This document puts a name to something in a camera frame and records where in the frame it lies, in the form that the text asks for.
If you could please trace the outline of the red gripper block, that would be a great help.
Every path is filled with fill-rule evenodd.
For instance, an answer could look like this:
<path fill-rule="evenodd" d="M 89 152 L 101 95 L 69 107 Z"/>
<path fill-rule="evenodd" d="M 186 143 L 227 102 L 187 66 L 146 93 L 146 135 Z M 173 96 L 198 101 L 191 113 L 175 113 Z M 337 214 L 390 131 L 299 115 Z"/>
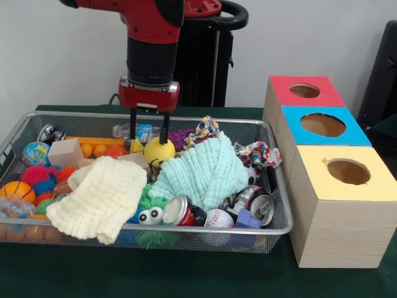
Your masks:
<path fill-rule="evenodd" d="M 136 109 L 144 107 L 155 109 L 163 115 L 163 126 L 159 134 L 161 145 L 167 143 L 169 131 L 169 118 L 173 113 L 179 97 L 180 86 L 176 81 L 171 81 L 164 86 L 145 86 L 134 83 L 128 76 L 122 76 L 119 81 L 118 95 L 120 104 L 130 108 L 130 149 L 133 149 L 136 140 Z"/>

